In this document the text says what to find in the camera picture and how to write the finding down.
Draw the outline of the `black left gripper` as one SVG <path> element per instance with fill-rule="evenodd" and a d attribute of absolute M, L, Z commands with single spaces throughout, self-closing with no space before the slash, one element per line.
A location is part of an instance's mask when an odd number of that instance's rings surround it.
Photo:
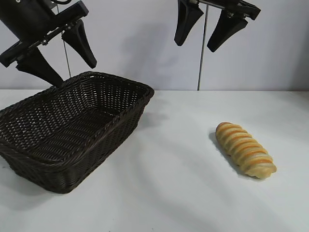
<path fill-rule="evenodd" d="M 91 69 L 95 68 L 97 60 L 81 20 L 87 15 L 88 9 L 81 0 L 58 14 L 55 14 L 44 0 L 2 0 L 0 20 L 19 41 L 1 54 L 1 64 L 9 67 L 16 61 L 19 71 L 61 87 L 63 79 L 37 47 L 65 30 L 62 40 L 71 46 Z"/>

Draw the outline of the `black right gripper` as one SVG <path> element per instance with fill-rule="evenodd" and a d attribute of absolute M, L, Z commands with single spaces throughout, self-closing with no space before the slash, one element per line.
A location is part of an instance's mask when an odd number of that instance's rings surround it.
<path fill-rule="evenodd" d="M 199 4 L 203 3 L 221 9 L 218 23 L 207 43 L 215 52 L 227 39 L 244 29 L 249 17 L 255 20 L 261 10 L 244 0 L 177 0 L 178 20 L 174 36 L 177 46 L 182 46 L 195 23 L 203 16 Z"/>

